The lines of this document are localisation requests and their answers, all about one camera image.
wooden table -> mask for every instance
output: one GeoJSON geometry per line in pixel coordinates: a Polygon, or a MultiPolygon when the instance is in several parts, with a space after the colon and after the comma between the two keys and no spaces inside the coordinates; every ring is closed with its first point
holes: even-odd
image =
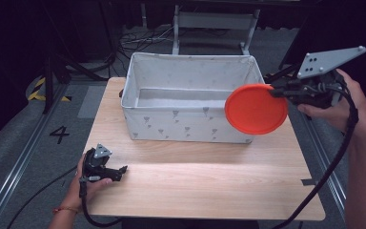
{"type": "MultiPolygon", "coordinates": [[[[85,147],[113,151],[108,168],[128,165],[120,182],[90,202],[93,215],[191,219],[286,219],[314,186],[289,118],[251,144],[131,140],[109,80],[85,147]]],[[[297,219],[323,220],[316,196],[297,219]]]]}

storage bin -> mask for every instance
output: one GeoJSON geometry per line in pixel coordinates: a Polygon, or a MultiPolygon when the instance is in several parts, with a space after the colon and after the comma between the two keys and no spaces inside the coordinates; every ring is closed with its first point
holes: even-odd
{"type": "Polygon", "coordinates": [[[131,139],[250,143],[224,106],[253,83],[264,81],[252,56],[136,52],[121,99],[131,139]]]}

dark background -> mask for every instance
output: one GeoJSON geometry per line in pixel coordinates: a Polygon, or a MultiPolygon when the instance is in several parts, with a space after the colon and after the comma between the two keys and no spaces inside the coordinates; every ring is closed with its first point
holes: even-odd
{"type": "MultiPolygon", "coordinates": [[[[283,65],[300,62],[306,52],[366,47],[366,1],[326,0],[316,5],[334,2],[336,7],[331,10],[298,9],[289,13],[284,8],[261,12],[261,29],[301,28],[283,65]],[[285,13],[287,20],[282,20],[280,13],[285,13]]],[[[139,3],[104,4],[114,46],[123,25],[142,26],[139,3]]],[[[146,8],[149,29],[172,23],[173,5],[147,4],[146,8]]],[[[235,6],[222,9],[247,10],[235,6]]],[[[88,62],[104,59],[112,52],[101,13],[94,1],[0,0],[0,130],[28,104],[26,89],[42,73],[46,57],[61,53],[76,62],[88,62]]],[[[366,53],[342,69],[359,81],[366,93],[366,53]]]]}

orange lid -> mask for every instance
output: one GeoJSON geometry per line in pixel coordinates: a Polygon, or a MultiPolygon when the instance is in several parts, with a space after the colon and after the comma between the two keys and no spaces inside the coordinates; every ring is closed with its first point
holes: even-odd
{"type": "Polygon", "coordinates": [[[264,135],[279,127],[287,117],[287,101],[272,97],[272,88],[247,84],[236,89],[225,102],[225,115],[231,125],[250,135],[264,135]]]}

number 4 marking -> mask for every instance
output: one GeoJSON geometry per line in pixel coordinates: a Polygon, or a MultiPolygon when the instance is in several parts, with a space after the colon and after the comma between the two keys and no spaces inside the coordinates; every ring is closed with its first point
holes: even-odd
{"type": "Polygon", "coordinates": [[[59,136],[57,144],[61,144],[62,137],[70,135],[70,134],[65,133],[66,130],[67,130],[67,127],[61,126],[60,128],[58,128],[55,131],[51,132],[50,135],[59,136]]]}

